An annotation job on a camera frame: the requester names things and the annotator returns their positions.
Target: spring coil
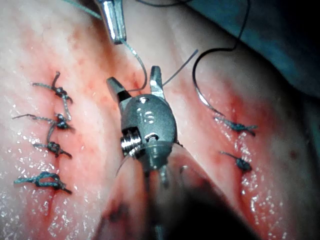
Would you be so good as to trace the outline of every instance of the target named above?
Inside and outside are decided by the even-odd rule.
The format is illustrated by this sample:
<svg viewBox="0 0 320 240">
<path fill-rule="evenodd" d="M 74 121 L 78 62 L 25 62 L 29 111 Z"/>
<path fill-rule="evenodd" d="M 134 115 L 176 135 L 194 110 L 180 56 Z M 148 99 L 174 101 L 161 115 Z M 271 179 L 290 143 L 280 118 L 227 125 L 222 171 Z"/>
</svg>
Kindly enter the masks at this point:
<svg viewBox="0 0 320 240">
<path fill-rule="evenodd" d="M 139 146 L 141 138 L 137 132 L 128 131 L 127 134 L 120 138 L 123 155 L 126 156 L 132 149 Z"/>
</svg>

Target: shiny metal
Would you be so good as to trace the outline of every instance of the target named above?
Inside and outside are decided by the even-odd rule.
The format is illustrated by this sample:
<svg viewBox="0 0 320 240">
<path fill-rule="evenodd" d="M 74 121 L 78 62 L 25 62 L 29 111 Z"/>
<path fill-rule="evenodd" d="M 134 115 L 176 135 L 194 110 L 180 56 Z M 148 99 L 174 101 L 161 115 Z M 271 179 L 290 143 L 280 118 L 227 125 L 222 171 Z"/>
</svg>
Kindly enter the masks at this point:
<svg viewBox="0 0 320 240">
<path fill-rule="evenodd" d="M 165 100 L 161 70 L 159 66 L 152 66 L 150 73 L 150 90 L 151 94 Z"/>
<path fill-rule="evenodd" d="M 162 185 L 168 188 L 168 157 L 172 144 L 178 142 L 178 133 L 176 119 L 165 99 L 160 67 L 151 68 L 151 94 L 132 97 L 114 77 L 107 79 L 107 85 L 121 114 L 120 143 L 125 158 L 117 174 L 126 160 L 138 160 L 146 176 L 158 171 Z"/>
<path fill-rule="evenodd" d="M 94 0 L 99 7 L 105 27 L 115 45 L 127 41 L 122 0 Z"/>
</svg>

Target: metal jaw tip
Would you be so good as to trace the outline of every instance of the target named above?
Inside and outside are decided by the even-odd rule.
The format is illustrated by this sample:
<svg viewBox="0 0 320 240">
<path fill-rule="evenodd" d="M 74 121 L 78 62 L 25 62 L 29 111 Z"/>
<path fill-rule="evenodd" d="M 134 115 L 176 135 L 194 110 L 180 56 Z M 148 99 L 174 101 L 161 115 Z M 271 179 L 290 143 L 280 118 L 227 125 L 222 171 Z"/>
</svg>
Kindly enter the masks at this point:
<svg viewBox="0 0 320 240">
<path fill-rule="evenodd" d="M 115 45 L 127 41 L 127 33 L 122 7 L 122 0 L 94 0 L 100 9 L 100 13 L 109 36 Z"/>
</svg>

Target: wet tissue surface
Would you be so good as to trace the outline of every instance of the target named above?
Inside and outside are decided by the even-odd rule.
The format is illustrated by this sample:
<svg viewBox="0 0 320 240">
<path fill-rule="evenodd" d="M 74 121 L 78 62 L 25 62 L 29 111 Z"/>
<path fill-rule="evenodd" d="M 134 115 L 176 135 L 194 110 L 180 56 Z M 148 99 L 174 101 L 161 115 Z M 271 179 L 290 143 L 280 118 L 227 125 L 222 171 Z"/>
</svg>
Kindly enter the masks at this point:
<svg viewBox="0 0 320 240">
<path fill-rule="evenodd" d="M 124 1 L 123 9 L 128 43 L 143 60 L 148 76 L 151 66 L 161 67 L 163 81 L 195 49 L 201 53 L 234 43 L 234 38 L 185 6 L 152 8 Z M 101 239 L 137 239 L 146 236 L 149 206 L 163 210 L 162 218 L 174 230 L 172 237 L 220 234 L 217 229 L 225 235 L 248 233 L 226 218 L 229 210 L 216 207 L 215 198 L 193 200 L 198 192 L 184 193 L 179 181 L 168 193 L 153 194 L 151 201 L 138 162 L 128 161 L 115 177 L 123 159 L 120 113 L 106 79 L 114 76 L 132 89 L 143 84 L 144 75 L 123 45 L 109 42 L 102 22 L 62 1 L 5 1 L 1 15 L 0 239 L 94 239 L 110 222 L 114 227 Z M 191 156 L 187 164 L 196 170 L 184 172 L 184 184 L 188 181 L 192 189 L 201 182 L 199 176 L 205 176 L 231 215 L 261 239 L 318 239 L 319 176 L 292 90 L 272 66 L 243 45 L 234 52 L 204 57 L 196 78 L 208 102 L 232 122 L 258 126 L 255 136 L 235 132 L 200 102 L 192 84 L 194 61 L 164 87 L 178 140 Z M 24 114 L 67 117 L 61 97 L 32 86 L 51 85 L 56 71 L 57 87 L 73 100 L 68 102 L 72 117 L 68 124 L 75 131 L 55 129 L 50 141 L 72 159 L 33 146 L 48 144 L 48 122 L 12 119 Z M 243 172 L 221 151 L 242 158 L 252 170 Z M 179 176 L 181 166 L 176 163 L 183 160 L 173 161 L 174 176 Z M 41 172 L 58 174 L 72 194 L 32 182 L 13 184 L 19 177 Z M 153 190 L 160 193 L 157 187 Z M 180 214 L 186 217 L 173 228 L 170 217 Z"/>
</svg>

